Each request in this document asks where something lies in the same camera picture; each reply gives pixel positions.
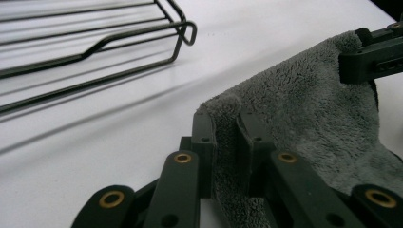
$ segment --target microfiber cloth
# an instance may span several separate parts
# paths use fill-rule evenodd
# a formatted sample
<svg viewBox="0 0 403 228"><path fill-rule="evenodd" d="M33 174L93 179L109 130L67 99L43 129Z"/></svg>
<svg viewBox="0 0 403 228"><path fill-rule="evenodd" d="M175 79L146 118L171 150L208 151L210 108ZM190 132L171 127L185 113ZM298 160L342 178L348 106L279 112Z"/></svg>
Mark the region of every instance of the microfiber cloth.
<svg viewBox="0 0 403 228"><path fill-rule="evenodd" d="M338 55L362 42L342 33L272 66L200 106L216 125L213 198L231 227L270 227L263 199L248 199L237 178L236 118L242 108L259 116L277 149L304 157L328 186L350 194L372 183L403 196L403 162L379 141L376 91L344 85Z"/></svg>

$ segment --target black wire rack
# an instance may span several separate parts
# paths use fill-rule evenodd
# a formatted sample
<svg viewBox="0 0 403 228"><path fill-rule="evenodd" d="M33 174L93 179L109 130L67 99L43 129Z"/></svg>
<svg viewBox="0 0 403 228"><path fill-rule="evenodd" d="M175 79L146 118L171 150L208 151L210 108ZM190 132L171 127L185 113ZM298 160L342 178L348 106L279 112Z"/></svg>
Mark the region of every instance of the black wire rack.
<svg viewBox="0 0 403 228"><path fill-rule="evenodd" d="M0 16L0 29L3 28L0 30L3 37L0 39L0 54L3 55L3 57L7 57L9 53L21 48L46 47L52 44L62 44L70 40L77 41L91 37L96 37L98 40L94 41L92 39L92 44L89 47L75 54L62 55L55 58L52 57L12 67L2 67L0 63L0 84L2 80L21 76L29 77L29 75L34 72L83 62L85 59L91 58L101 52L137 46L171 37L177 37L177 41L173 48L172 55L168 58L114 72L76 85L48 91L9 104L3 104L0 106L0 116L54 101L55 99L64 98L97 86L103 86L122 80L149 69L167 65L177 59L183 42L192 46L196 39L196 25L186 20L184 13L174 0L165 0L165 2L163 2L163 0L153 0L140 3L132 3L131 1L118 3L106 2L103 4L97 3L95 6L92 3L79 7L69 6L68 3L53 2L52 4L55 4L56 7L59 5L62 7L51 10L41 10L35 7L27 8L27 5L33 6L34 2L36 1L1 3L0 6L2 8L10 4L20 4L21 6L12 7L29 9L28 11L22 11L17 14L11 13L10 15ZM149 13L148 11L157 11L161 16L157 15L158 13ZM99 15L105 12L113 12L113 15L100 18ZM125 15L133 16L137 15L136 13L141 15L130 18L129 20L122 19ZM44 20L47 20L47 25L42 23ZM27 27L27 22L30 22L32 25ZM77 25L85 23L92 23L92 26L77 27ZM185 37L187 27L192 28L190 39ZM13 33L22 35L8 38L7 35ZM122 42L124 39L129 40L136 37L139 39Z"/></svg>

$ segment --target hole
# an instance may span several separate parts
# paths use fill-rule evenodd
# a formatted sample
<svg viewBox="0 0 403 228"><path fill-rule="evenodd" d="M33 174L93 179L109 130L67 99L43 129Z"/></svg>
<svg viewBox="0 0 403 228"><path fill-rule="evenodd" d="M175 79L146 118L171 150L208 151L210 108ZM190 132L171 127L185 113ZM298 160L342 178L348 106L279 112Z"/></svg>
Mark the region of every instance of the hole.
<svg viewBox="0 0 403 228"><path fill-rule="evenodd" d="M166 215L161 219L161 226L163 227L174 227L178 224L178 217L175 215Z"/></svg>
<svg viewBox="0 0 403 228"><path fill-rule="evenodd" d="M188 154L179 154L174 158L175 162L177 163L188 163L192 160L192 157Z"/></svg>
<svg viewBox="0 0 403 228"><path fill-rule="evenodd" d="M99 201L102 208L113 208L123 202L125 194L120 191L110 191L105 193Z"/></svg>
<svg viewBox="0 0 403 228"><path fill-rule="evenodd" d="M290 153L281 153L278 155L278 158L283 161L283 162L287 162L287 163L294 163L297 161L297 157L290 154Z"/></svg>
<svg viewBox="0 0 403 228"><path fill-rule="evenodd" d="M326 216L326 220L328 220L330 224L336 227L343 227L345 223L344 219L336 214L328 214Z"/></svg>
<svg viewBox="0 0 403 228"><path fill-rule="evenodd" d="M394 208L397 205L397 202L393 197L376 189L367 190L365 196L368 200L381 207Z"/></svg>
<svg viewBox="0 0 403 228"><path fill-rule="evenodd" d="M114 201L116 201L116 200L118 200L119 199L119 196L118 195L110 195L110 196L107 196L106 198L105 198L105 202L106 203L112 203L112 202L114 202Z"/></svg>
<svg viewBox="0 0 403 228"><path fill-rule="evenodd" d="M380 195L378 193L373 193L373 198L379 201L389 202L389 199L387 197Z"/></svg>

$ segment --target wire rack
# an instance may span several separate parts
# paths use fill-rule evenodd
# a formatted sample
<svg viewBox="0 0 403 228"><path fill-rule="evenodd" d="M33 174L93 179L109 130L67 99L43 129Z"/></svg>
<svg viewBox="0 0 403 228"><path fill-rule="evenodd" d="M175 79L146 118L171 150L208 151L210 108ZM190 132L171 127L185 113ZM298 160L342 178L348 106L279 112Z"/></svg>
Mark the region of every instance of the wire rack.
<svg viewBox="0 0 403 228"><path fill-rule="evenodd" d="M186 20L173 0L6 1L0 3L0 9L0 98L22 97L2 102L0 116L170 64L178 57L182 43L192 46L197 34L196 25ZM187 27L192 28L189 39L185 37ZM173 44L168 45L164 41L167 39L174 39ZM154 47L164 49L157 51ZM154 48L154 52L138 51L144 48ZM141 55L125 58L127 53L137 52ZM170 54L161 59L159 53L163 52ZM118 61L108 65L105 56L107 61ZM137 61L136 66L121 66L133 61ZM75 73L76 67L86 70ZM90 73L96 76L84 77ZM38 89L41 86L78 76L83 78L80 83L37 92L43 91ZM36 92L26 93L34 94L28 97L15 96L27 90Z"/></svg>

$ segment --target white surface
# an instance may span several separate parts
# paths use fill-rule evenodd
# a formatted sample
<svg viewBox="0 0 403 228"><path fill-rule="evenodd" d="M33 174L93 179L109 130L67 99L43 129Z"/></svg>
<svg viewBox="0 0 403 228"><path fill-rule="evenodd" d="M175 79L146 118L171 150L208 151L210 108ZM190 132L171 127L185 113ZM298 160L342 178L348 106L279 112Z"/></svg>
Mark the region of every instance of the white surface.
<svg viewBox="0 0 403 228"><path fill-rule="evenodd" d="M0 118L0 227L69 227L96 191L112 184L136 190L158 178L166 156L178 149L181 136L191 134L193 113L203 101L328 37L393 22L365 0L177 2L199 33L193 47L182 46L174 64L28 115ZM141 56L143 49L171 50L172 44L119 50L86 65L2 80L0 105L101 74L63 80L80 67L119 63ZM0 52L3 64L5 59ZM377 80L380 139L401 157L402 76ZM54 79L61 80L4 95ZM225 227L209 200L201 202L201 227Z"/></svg>

